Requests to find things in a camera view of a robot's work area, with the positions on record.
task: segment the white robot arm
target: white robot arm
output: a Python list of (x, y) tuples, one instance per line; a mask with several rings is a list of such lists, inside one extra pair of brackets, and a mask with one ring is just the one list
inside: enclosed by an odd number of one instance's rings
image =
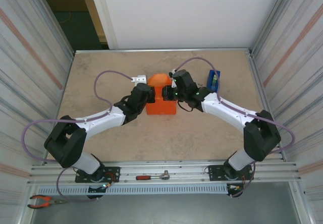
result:
[[(85, 175), (93, 181), (102, 178), (104, 165), (94, 155), (83, 151), (84, 142), (90, 137), (110, 129), (122, 126), (141, 114), (147, 102), (154, 102), (154, 90), (144, 83), (135, 83), (136, 86), (129, 96), (125, 96), (107, 110), (94, 115), (76, 118), (81, 123), (57, 123), (46, 139), (44, 146), (56, 161), (64, 168), (75, 167), (84, 171)], [(63, 120), (72, 120), (64, 116)]]
[(243, 133), (244, 148), (235, 152), (224, 163), (224, 171), (230, 179), (236, 178), (240, 170), (255, 161), (262, 161), (280, 142), (275, 125), (248, 115), (273, 120), (265, 110), (260, 113), (244, 109), (225, 99), (219, 102), (217, 93), (206, 87), (198, 88), (186, 70), (170, 73), (173, 78), (173, 99), (186, 102), (191, 108), (215, 115)]

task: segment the pliers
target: pliers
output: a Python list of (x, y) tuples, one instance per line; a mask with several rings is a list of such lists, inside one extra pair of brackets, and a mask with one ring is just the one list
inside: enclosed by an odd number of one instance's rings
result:
[(58, 199), (53, 199), (50, 196), (45, 196), (45, 195), (33, 195), (30, 197), (31, 200), (33, 199), (43, 199), (45, 202), (40, 204), (40, 205), (27, 205), (31, 209), (41, 209), (44, 207), (49, 207), (54, 204), (64, 204), (67, 203), (65, 200), (58, 200)]

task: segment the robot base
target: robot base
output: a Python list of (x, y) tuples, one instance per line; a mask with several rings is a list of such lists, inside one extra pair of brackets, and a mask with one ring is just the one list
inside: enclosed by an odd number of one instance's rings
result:
[(82, 170), (76, 171), (75, 183), (111, 183), (119, 182), (120, 167), (104, 167), (103, 176), (99, 181), (93, 181), (86, 172)]
[(208, 175), (210, 178), (210, 181), (235, 181), (235, 180), (243, 180), (243, 176), (245, 180), (250, 180), (251, 174), (252, 174), (252, 169), (250, 165), (247, 165), (244, 167), (242, 170), (240, 170), (234, 179), (228, 178), (224, 171), (224, 166), (223, 165), (209, 165), (207, 167), (208, 169)]

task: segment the black cable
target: black cable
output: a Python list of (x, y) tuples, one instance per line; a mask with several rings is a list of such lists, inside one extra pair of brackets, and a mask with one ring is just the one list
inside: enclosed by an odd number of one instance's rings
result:
[(123, 98), (121, 99), (121, 101), (122, 101), (122, 102), (125, 102), (125, 100), (126, 100), (126, 99), (128, 99), (128, 98), (129, 98), (129, 95), (126, 95), (125, 97), (123, 97)]
[(181, 109), (183, 109), (183, 110), (185, 110), (185, 111), (187, 111), (187, 112), (192, 112), (192, 111), (194, 110), (194, 108), (191, 108), (191, 110), (185, 109), (184, 107), (182, 107), (182, 106), (180, 105), (180, 102), (179, 102), (179, 101), (177, 101), (177, 104), (178, 104), (178, 106), (179, 106)]

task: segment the tabletop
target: tabletop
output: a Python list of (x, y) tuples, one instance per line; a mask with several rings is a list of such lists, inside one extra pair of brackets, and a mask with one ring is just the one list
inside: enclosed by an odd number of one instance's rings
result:
[[(191, 57), (203, 57), (221, 72), (221, 97), (241, 107), (261, 111), (252, 73), (243, 50), (174, 50), (77, 52), (68, 78), (59, 117), (79, 118), (107, 109), (93, 93), (95, 77), (105, 70), (130, 77), (167, 73)], [(198, 86), (206, 86), (210, 66), (199, 60), (186, 69)], [(97, 84), (99, 96), (118, 102), (134, 83), (108, 73)], [(102, 161), (227, 159), (243, 147), (243, 136), (225, 121), (198, 110), (152, 116), (144, 110), (132, 122), (108, 129), (85, 142), (84, 150)]]

